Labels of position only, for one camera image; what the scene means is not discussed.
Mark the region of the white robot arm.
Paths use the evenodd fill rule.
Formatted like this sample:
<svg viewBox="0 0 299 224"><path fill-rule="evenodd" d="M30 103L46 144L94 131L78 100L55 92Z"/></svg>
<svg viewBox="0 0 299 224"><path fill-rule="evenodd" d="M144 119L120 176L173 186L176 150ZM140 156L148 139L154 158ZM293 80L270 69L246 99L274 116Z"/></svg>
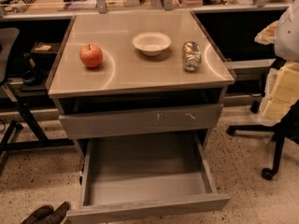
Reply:
<svg viewBox="0 0 299 224"><path fill-rule="evenodd" d="M286 61L278 70L270 69L260 106L264 119L279 121L299 100L299 0L294 0L278 21L261 30L254 41L273 44L277 57Z"/></svg>

